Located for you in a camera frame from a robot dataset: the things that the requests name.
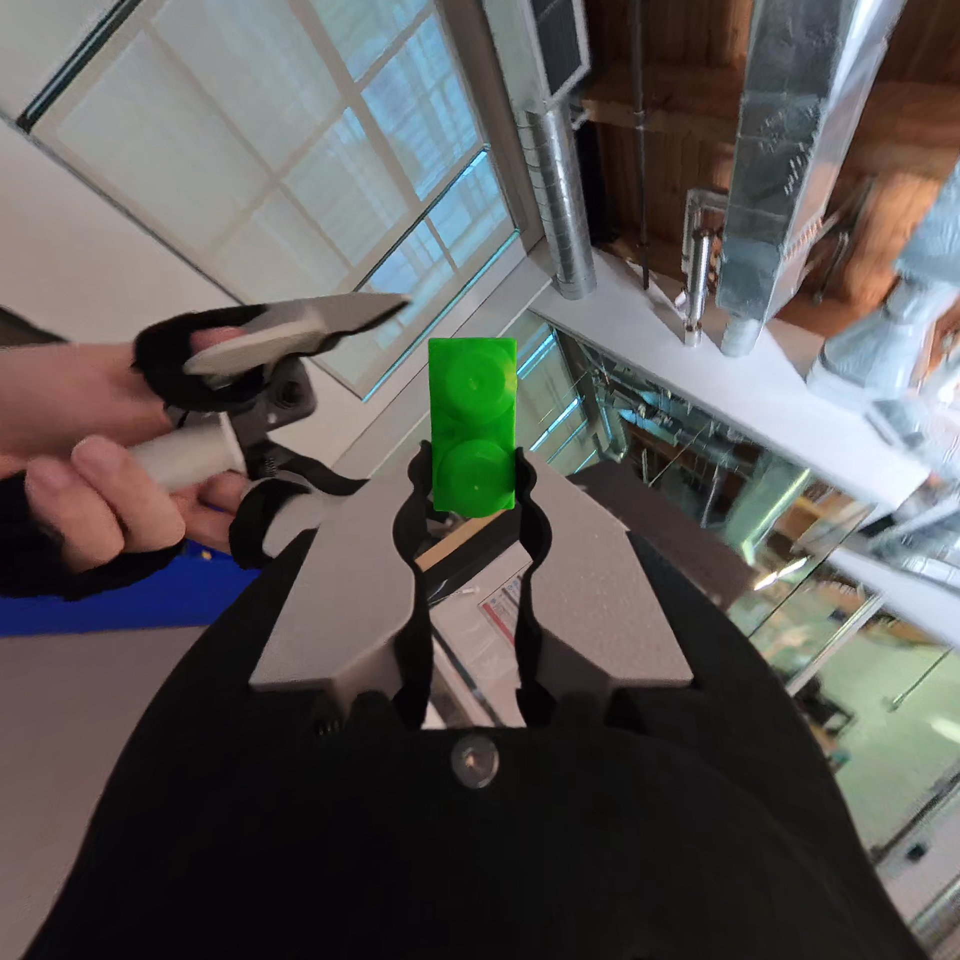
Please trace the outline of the round silver air duct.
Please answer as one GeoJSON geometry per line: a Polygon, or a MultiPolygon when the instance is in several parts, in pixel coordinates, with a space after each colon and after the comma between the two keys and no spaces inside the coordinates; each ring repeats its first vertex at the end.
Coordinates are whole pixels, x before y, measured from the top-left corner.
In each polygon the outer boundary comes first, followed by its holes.
{"type": "Polygon", "coordinates": [[[592,67],[581,1],[483,1],[558,292],[580,301],[596,277],[570,96],[592,67]]]}

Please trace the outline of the metal pipe fixture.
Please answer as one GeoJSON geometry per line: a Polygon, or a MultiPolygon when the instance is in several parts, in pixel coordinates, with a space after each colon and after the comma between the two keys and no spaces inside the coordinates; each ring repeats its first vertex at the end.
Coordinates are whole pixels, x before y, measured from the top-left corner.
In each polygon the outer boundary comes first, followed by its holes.
{"type": "Polygon", "coordinates": [[[682,316],[682,338],[687,348],[697,347],[702,338],[704,315],[717,229],[711,224],[720,218],[723,224],[728,208],[728,193],[706,187],[687,191],[683,211],[680,244],[680,270],[683,287],[674,299],[682,316]]]}

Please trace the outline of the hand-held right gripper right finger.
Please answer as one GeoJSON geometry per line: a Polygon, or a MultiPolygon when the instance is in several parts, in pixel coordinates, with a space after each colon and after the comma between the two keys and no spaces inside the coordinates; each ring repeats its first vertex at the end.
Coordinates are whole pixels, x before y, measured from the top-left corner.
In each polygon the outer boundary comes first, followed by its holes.
{"type": "Polygon", "coordinates": [[[693,673],[627,527],[538,454],[515,451],[520,580],[517,706],[546,726],[561,702],[609,713],[624,691],[683,690],[693,673]]]}

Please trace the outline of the rectangular silver duct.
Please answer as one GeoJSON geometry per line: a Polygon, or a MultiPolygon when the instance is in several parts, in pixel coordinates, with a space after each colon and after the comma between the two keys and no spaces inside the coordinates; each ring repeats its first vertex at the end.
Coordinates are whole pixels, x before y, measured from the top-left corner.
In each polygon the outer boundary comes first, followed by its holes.
{"type": "Polygon", "coordinates": [[[796,295],[905,4],[752,4],[715,295],[727,357],[796,295]]]}
{"type": "Polygon", "coordinates": [[[880,306],[825,340],[805,382],[822,399],[862,414],[891,446],[958,482],[958,421],[921,398],[936,323],[958,301],[959,166],[894,263],[880,306]]]}

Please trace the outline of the person's left hand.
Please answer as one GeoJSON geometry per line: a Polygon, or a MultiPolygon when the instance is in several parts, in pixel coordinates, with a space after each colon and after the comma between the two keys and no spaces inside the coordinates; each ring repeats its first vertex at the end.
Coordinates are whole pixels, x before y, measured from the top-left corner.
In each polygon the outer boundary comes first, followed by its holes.
{"type": "Polygon", "coordinates": [[[172,426],[134,347],[53,343],[2,350],[2,490],[21,490],[28,535],[68,575],[195,542],[229,554],[248,482],[225,472],[169,492],[131,453],[172,426]]]}

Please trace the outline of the green toy block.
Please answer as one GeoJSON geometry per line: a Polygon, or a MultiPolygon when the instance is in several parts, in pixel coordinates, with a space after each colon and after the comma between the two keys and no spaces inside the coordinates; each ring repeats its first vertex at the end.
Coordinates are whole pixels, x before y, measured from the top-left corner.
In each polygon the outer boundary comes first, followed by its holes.
{"type": "Polygon", "coordinates": [[[512,509],[517,341],[432,338],[428,380],[435,508],[468,520],[512,509]]]}

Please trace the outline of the thin black pipe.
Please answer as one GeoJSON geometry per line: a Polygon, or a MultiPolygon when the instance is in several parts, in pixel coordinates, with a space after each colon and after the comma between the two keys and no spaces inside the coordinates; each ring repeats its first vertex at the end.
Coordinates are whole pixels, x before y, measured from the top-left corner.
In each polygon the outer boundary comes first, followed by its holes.
{"type": "Polygon", "coordinates": [[[644,99],[644,2],[630,1],[630,93],[637,174],[637,237],[642,287],[650,288],[644,99]]]}

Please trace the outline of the large paned window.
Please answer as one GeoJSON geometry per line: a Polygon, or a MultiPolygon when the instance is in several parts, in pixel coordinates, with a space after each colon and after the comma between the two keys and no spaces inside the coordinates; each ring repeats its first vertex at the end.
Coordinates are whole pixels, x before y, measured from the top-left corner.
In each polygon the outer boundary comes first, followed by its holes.
{"type": "Polygon", "coordinates": [[[362,401],[519,234],[441,2],[2,2],[2,110],[242,304],[405,296],[362,401]]]}

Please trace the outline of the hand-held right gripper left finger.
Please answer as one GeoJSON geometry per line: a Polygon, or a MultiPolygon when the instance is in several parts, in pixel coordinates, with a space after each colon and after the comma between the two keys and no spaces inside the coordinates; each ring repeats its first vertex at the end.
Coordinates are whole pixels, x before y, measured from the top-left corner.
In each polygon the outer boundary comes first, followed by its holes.
{"type": "Polygon", "coordinates": [[[251,672],[252,690],[318,691],[342,715],[376,692],[406,728],[423,725],[433,640],[416,556],[431,489],[425,440],[405,464],[333,499],[251,672]]]}

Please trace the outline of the blue storage bin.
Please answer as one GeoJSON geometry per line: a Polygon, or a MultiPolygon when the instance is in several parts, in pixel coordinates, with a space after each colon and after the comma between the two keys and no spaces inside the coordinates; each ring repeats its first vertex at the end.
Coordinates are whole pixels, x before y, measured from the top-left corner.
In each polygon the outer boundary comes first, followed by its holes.
{"type": "Polygon", "coordinates": [[[207,627],[259,576],[228,555],[187,542],[143,581],[78,601],[3,599],[2,638],[207,627]]]}

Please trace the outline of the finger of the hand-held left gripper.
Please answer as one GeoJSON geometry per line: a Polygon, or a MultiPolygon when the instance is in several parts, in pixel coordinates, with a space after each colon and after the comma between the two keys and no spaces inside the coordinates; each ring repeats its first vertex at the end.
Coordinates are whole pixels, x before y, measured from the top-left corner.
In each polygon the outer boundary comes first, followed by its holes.
{"type": "Polygon", "coordinates": [[[338,473],[324,463],[284,446],[266,446],[263,468],[271,468],[270,479],[294,486],[284,491],[280,505],[260,540],[265,562],[279,556],[304,530],[313,530],[335,513],[341,502],[369,482],[338,473]]]}
{"type": "Polygon", "coordinates": [[[292,299],[269,306],[245,333],[198,352],[183,366],[189,376],[236,378],[271,369],[287,356],[326,353],[347,337],[373,330],[400,313],[404,294],[347,293],[292,299]]]}

